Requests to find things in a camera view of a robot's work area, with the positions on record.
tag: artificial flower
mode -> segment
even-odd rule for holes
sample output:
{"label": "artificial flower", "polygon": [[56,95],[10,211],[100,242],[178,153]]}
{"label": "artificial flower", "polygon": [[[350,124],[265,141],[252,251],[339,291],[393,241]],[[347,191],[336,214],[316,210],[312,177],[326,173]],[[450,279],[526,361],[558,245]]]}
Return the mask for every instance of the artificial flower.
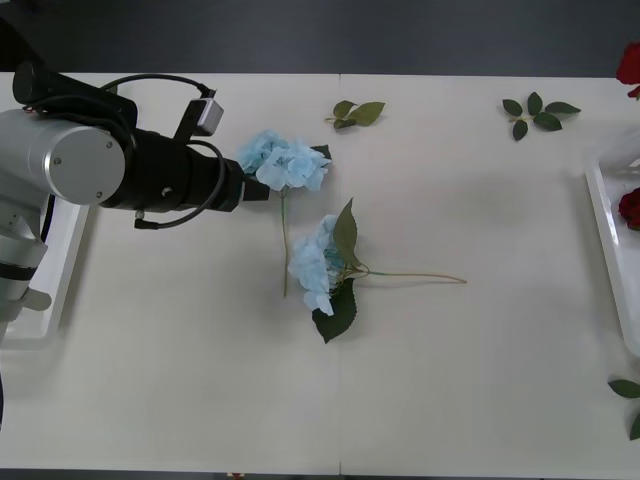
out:
{"label": "artificial flower", "polygon": [[618,212],[631,230],[640,230],[640,188],[627,193],[620,199]]}
{"label": "artificial flower", "polygon": [[320,189],[330,160],[301,140],[289,144],[277,133],[267,130],[257,135],[239,152],[240,166],[255,173],[260,183],[272,190],[284,187],[315,191]]}
{"label": "artificial flower", "polygon": [[256,173],[276,147],[289,148],[289,143],[273,130],[265,130],[240,149],[238,163],[245,173]]}
{"label": "artificial flower", "polygon": [[333,241],[337,219],[335,215],[327,215],[311,235],[298,240],[289,263],[289,273],[308,290],[304,295],[305,305],[311,311],[320,309],[329,316],[333,315],[331,291],[345,266]]}
{"label": "artificial flower", "polygon": [[638,85],[627,95],[630,98],[640,98],[640,43],[627,46],[616,72],[616,78],[625,85]]}

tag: flower stem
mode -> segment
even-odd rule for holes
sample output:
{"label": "flower stem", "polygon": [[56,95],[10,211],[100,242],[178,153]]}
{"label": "flower stem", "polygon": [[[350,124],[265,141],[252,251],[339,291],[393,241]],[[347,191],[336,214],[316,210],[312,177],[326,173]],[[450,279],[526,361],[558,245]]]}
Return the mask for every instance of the flower stem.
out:
{"label": "flower stem", "polygon": [[285,202],[287,198],[286,192],[283,191],[280,196],[280,217],[282,219],[282,240],[284,241],[284,297],[287,296],[287,287],[289,284],[289,274],[287,273],[287,267],[289,266],[289,242],[287,241],[287,218],[285,211]]}
{"label": "flower stem", "polygon": [[385,273],[385,272],[373,272],[371,270],[368,270],[367,272],[363,272],[363,273],[368,273],[369,275],[382,275],[385,277],[435,277],[435,278],[446,278],[448,280],[454,280],[458,283],[467,283],[466,280],[463,280],[462,278],[458,278],[458,277],[454,277],[451,275],[441,275],[439,273]]}

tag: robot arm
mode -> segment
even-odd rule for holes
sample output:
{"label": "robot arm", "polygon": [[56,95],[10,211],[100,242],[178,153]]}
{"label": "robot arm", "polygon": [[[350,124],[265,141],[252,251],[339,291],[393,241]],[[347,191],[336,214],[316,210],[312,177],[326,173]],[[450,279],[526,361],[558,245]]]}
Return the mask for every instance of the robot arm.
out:
{"label": "robot arm", "polygon": [[[136,127],[131,100],[39,65],[19,67],[13,91],[25,108],[0,114],[0,324],[23,307],[49,306],[48,296],[30,290],[29,281],[47,249],[40,224],[50,196],[133,210],[135,228],[153,230],[178,226],[207,209],[230,212],[240,200],[268,198],[268,187],[245,176],[236,162],[191,139],[213,134],[222,116],[214,92],[196,85],[202,97],[189,104],[168,138]],[[217,158],[190,144],[209,146]],[[173,222],[144,220],[145,212],[185,209],[195,210]]]}

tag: white tray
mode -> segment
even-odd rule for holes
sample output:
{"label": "white tray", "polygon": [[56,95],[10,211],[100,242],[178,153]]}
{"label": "white tray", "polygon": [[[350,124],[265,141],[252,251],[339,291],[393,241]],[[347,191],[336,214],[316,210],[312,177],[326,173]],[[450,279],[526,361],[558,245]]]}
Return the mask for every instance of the white tray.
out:
{"label": "white tray", "polygon": [[640,232],[618,213],[622,196],[640,188],[640,132],[589,159],[585,169],[622,335],[640,357]]}
{"label": "white tray", "polygon": [[9,323],[3,350],[36,350],[55,334],[67,295],[71,272],[78,254],[89,207],[73,205],[56,198],[45,254],[30,287],[51,295],[51,306],[44,312],[22,310]]}

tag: red rose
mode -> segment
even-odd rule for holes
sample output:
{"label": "red rose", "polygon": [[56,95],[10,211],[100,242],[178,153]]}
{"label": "red rose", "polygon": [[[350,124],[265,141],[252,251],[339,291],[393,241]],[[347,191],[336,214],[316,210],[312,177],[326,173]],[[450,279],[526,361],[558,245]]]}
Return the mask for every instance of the red rose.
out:
{"label": "red rose", "polygon": [[627,227],[640,231],[640,188],[636,188],[620,199],[618,212],[626,220]]}
{"label": "red rose", "polygon": [[636,232],[640,231],[640,218],[632,218],[631,221],[627,222],[627,227]]}
{"label": "red rose", "polygon": [[[632,43],[624,50],[624,55],[616,78],[625,85],[640,84],[640,43]],[[640,98],[640,86],[628,93],[631,98]]]}

